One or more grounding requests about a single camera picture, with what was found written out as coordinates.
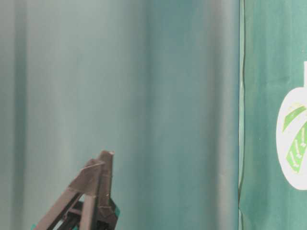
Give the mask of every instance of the fabric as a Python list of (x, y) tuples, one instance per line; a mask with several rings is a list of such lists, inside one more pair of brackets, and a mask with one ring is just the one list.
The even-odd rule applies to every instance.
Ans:
[(276, 148), (282, 101), (304, 86), (306, 11), (303, 0), (245, 0), (243, 230), (307, 228), (307, 192), (287, 181)]
[(0, 1), (0, 223), (115, 151), (119, 230), (237, 230), (237, 0)]

